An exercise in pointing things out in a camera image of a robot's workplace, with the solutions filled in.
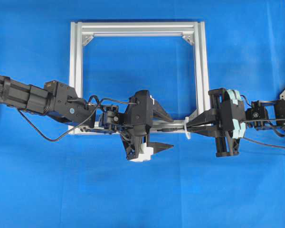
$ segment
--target zip tie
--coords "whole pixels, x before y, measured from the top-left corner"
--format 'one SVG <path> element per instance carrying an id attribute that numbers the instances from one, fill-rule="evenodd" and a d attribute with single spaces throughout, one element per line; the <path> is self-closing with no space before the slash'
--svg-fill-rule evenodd
<path id="1" fill-rule="evenodd" d="M 185 130 L 185 135 L 186 135 L 186 138 L 189 140 L 191 139 L 191 133 L 187 131 L 187 123 L 189 122 L 189 117 L 185 117 L 185 120 L 184 120 L 184 130 Z"/>

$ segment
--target blue surface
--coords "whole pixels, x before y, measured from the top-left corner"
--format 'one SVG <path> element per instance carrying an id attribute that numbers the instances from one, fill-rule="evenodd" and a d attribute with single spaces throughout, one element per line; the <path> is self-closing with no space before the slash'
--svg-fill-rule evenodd
<path id="1" fill-rule="evenodd" d="M 204 20 L 210 88 L 238 89 L 249 100 L 276 99 L 285 88 L 284 0 L 0 0 L 0 74 L 38 86 L 67 83 L 70 22 L 90 19 Z M 148 88 L 171 114 L 185 115 L 195 106 L 183 100 L 194 93 L 183 89 L 193 71 L 182 58 L 192 55 L 187 43 L 142 42 L 108 40 L 104 49 L 105 41 L 93 40 L 85 96 L 126 99 Z M 126 81 L 134 77 L 140 80 Z M 50 137 L 66 130 L 30 118 Z M 248 130 L 247 137 L 285 145 L 272 132 Z M 118 136 L 46 142 L 0 105 L 0 228 L 285 227 L 285 151 L 243 141 L 240 156 L 217 159 L 211 138 L 152 140 L 175 147 L 131 163 Z"/>

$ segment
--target blue background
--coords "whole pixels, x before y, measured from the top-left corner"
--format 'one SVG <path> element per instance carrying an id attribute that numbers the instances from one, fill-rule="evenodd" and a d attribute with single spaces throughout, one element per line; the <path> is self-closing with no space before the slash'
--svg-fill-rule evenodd
<path id="1" fill-rule="evenodd" d="M 203 20 L 210 88 L 249 100 L 285 88 L 284 0 L 0 0 L 0 74 L 68 83 L 70 22 L 81 20 Z M 190 46 L 154 39 L 95 38 L 85 50 L 85 98 L 148 88 L 175 118 L 193 110 Z M 30 118 L 50 137 L 67 129 Z M 285 145 L 273 132 L 246 136 Z M 46 142 L 0 105 L 0 228 L 285 227 L 285 151 L 242 141 L 239 156 L 218 159 L 211 138 L 151 138 L 175 146 L 132 163 L 119 136 Z"/>

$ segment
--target black plastic part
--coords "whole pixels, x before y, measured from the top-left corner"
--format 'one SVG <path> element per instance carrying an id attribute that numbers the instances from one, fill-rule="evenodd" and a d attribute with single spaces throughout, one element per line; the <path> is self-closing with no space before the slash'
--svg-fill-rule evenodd
<path id="1" fill-rule="evenodd" d="M 215 89 L 208 92 L 211 109 L 204 111 L 187 123 L 187 130 L 192 133 L 214 137 L 217 157 L 238 155 L 240 139 L 232 138 L 233 119 L 245 120 L 244 103 L 234 104 L 226 89 Z"/>
<path id="2" fill-rule="evenodd" d="M 279 100 L 275 105 L 275 117 L 285 119 L 285 100 Z M 277 121 L 276 124 L 282 126 L 285 121 Z"/>
<path id="3" fill-rule="evenodd" d="M 123 126 L 121 139 L 126 150 L 126 158 L 132 160 L 138 158 L 140 146 L 145 140 L 149 143 L 150 129 L 153 126 L 153 118 L 173 122 L 173 119 L 166 113 L 161 105 L 150 97 L 148 90 L 141 90 L 129 98 L 129 104 L 124 114 L 119 114 Z M 152 142 L 154 151 L 159 152 L 172 145 Z"/>
<path id="4" fill-rule="evenodd" d="M 249 127 L 254 127 L 257 130 L 265 130 L 265 122 L 257 121 L 259 119 L 268 119 L 268 111 L 260 101 L 251 102 L 251 108 L 246 110 L 246 119 L 255 120 L 255 122 L 249 124 Z"/>
<path id="5" fill-rule="evenodd" d="M 76 98 L 76 101 L 68 102 L 69 98 Z M 94 110 L 84 99 L 78 98 L 74 88 L 66 84 L 51 81 L 42 89 L 5 76 L 0 76 L 0 103 L 31 114 L 48 115 L 73 126 L 84 121 Z M 95 114 L 85 125 L 93 128 L 94 122 Z"/>
<path id="6" fill-rule="evenodd" d="M 123 115 L 118 113 L 118 106 L 108 105 L 104 107 L 104 112 L 100 115 L 99 118 L 99 127 L 103 127 L 103 133 L 115 133 L 120 129 Z"/>
<path id="7" fill-rule="evenodd" d="M 46 114 L 58 122 L 76 126 L 95 109 L 91 105 L 86 105 L 84 99 L 78 98 L 75 89 L 64 83 L 50 81 L 45 83 L 44 89 L 51 94 L 49 111 Z M 95 116 L 94 113 L 84 125 L 94 128 Z"/>

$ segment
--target wire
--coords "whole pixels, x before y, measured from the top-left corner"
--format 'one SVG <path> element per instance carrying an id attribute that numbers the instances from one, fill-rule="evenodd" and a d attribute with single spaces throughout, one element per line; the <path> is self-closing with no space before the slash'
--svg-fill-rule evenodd
<path id="1" fill-rule="evenodd" d="M 119 134 L 122 136 L 123 139 L 125 139 L 126 141 L 131 141 L 131 139 L 127 138 L 123 132 L 119 132 Z"/>
<path id="2" fill-rule="evenodd" d="M 158 132 L 175 132 L 178 130 L 184 130 L 184 128 L 162 128 L 162 129 L 158 129 Z"/>
<path id="3" fill-rule="evenodd" d="M 256 143 L 256 144 L 262 145 L 262 146 L 269 146 L 269 147 L 274 147 L 274 148 L 279 148 L 279 149 L 285 149 L 285 146 L 277 146 L 277 145 L 266 144 L 266 143 L 255 141 L 253 139 L 246 138 L 246 137 L 243 137 L 243 139 L 245 139 L 245 140 L 247 140 L 249 142 L 252 142 L 252 143 Z"/>
<path id="4" fill-rule="evenodd" d="M 48 137 L 46 137 L 22 112 L 20 109 L 17 109 L 17 111 L 20 113 L 20 115 L 29 123 L 29 125 L 31 125 L 44 139 L 50 141 L 50 142 L 57 142 L 59 140 L 61 140 L 63 137 L 65 137 L 67 134 L 69 134 L 71 131 L 75 130 L 76 128 L 82 126 L 86 121 L 88 121 L 92 116 L 93 114 L 96 112 L 97 108 L 100 107 L 101 103 L 104 101 L 104 100 L 108 100 L 108 101 L 113 101 L 113 102 L 116 102 L 116 103 L 120 103 L 120 104 L 128 104 L 128 105 L 136 105 L 136 103 L 131 103 L 131 102 L 123 102 L 123 101 L 118 101 L 118 100 L 114 100 L 114 99 L 111 99 L 111 98 L 103 98 L 101 99 L 101 101 L 97 104 L 97 106 L 95 107 L 95 109 L 93 110 L 93 112 L 89 115 L 88 118 L 86 118 L 83 122 L 79 123 L 77 126 L 75 127 L 72 127 L 70 130 L 64 132 L 62 135 L 60 135 L 58 138 L 56 139 L 50 139 Z"/>
<path id="5" fill-rule="evenodd" d="M 46 115 L 46 114 L 48 113 L 49 107 L 50 107 L 50 105 L 51 105 L 51 99 L 50 99 L 50 97 L 51 97 L 51 94 L 49 93 L 48 96 L 47 96 L 47 98 L 48 98 L 48 99 L 47 99 L 47 105 L 46 105 L 46 107 L 44 108 L 42 115 Z"/>
<path id="6" fill-rule="evenodd" d="M 247 105 L 249 105 L 250 107 L 252 107 L 252 106 L 249 104 L 247 98 L 246 98 L 244 95 L 241 95 L 241 97 L 243 97 L 243 98 L 245 99 Z"/>
<path id="7" fill-rule="evenodd" d="M 274 126 L 270 121 L 268 121 L 268 123 L 269 123 L 269 127 L 272 129 L 272 130 L 274 130 L 274 132 L 276 133 L 276 135 L 277 136 L 279 136 L 279 137 L 285 137 L 285 134 L 282 134 L 282 133 L 280 133 L 277 129 L 276 129 L 276 126 Z"/>
<path id="8" fill-rule="evenodd" d="M 259 101 L 262 106 L 272 106 L 273 104 L 277 103 L 279 100 L 274 100 L 274 101 Z"/>
<path id="9" fill-rule="evenodd" d="M 90 96 L 88 103 L 90 103 L 93 100 L 93 98 L 96 100 L 96 103 L 99 104 L 99 99 L 98 99 L 98 96 L 96 95 Z"/>

